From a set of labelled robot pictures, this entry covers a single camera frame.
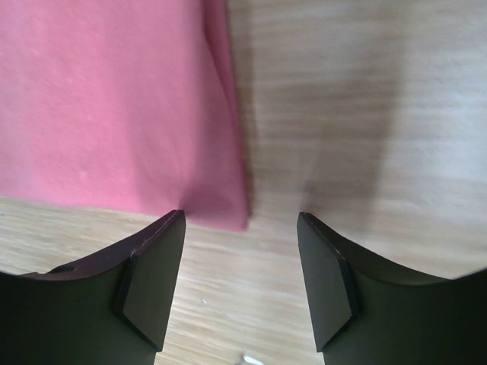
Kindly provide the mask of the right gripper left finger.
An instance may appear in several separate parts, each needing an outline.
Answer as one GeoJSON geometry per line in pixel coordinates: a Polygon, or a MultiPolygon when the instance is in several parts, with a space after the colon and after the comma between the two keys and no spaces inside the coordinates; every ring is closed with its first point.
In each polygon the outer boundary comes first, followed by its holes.
{"type": "Polygon", "coordinates": [[[174,210],[46,273],[1,275],[3,364],[152,364],[162,350],[186,232],[174,210]]]}

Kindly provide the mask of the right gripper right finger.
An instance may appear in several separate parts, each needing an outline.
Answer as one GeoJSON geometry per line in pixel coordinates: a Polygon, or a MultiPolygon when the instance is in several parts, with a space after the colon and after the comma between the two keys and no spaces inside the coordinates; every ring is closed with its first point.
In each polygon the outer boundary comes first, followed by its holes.
{"type": "Polygon", "coordinates": [[[314,215],[297,221],[317,350],[327,364],[484,364],[486,272],[429,275],[372,252],[314,215]]]}

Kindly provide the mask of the pink t shirt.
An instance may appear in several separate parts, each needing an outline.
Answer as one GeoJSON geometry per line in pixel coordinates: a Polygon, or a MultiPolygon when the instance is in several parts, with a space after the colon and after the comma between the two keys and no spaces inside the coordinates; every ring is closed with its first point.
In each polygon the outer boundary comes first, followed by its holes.
{"type": "Polygon", "coordinates": [[[243,230],[223,1],[3,1],[1,193],[243,230]]]}

